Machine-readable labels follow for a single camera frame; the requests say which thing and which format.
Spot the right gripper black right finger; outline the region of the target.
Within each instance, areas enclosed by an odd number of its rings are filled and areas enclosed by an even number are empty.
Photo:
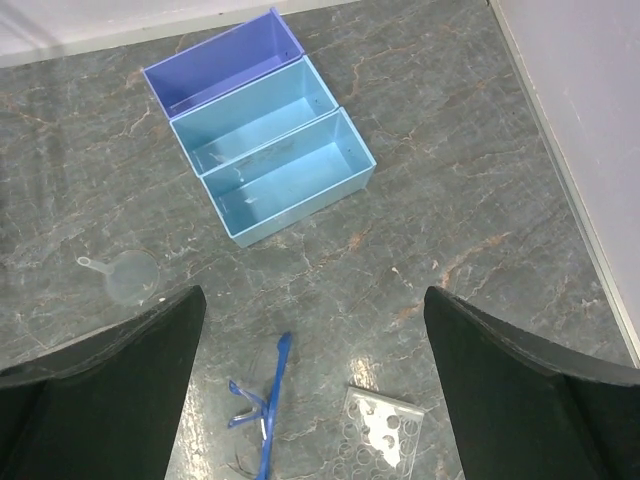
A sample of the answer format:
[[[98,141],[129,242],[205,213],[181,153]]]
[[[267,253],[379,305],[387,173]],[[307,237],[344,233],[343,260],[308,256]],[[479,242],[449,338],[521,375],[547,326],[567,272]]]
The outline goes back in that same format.
[[[466,478],[638,478],[638,369],[529,333],[436,286],[424,320]]]

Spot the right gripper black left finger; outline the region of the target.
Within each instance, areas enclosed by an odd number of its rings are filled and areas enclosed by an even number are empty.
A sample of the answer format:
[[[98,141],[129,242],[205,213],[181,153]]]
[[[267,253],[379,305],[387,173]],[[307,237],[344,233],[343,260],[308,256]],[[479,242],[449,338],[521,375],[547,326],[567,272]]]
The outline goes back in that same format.
[[[192,286],[2,370],[2,478],[164,478],[205,313]]]

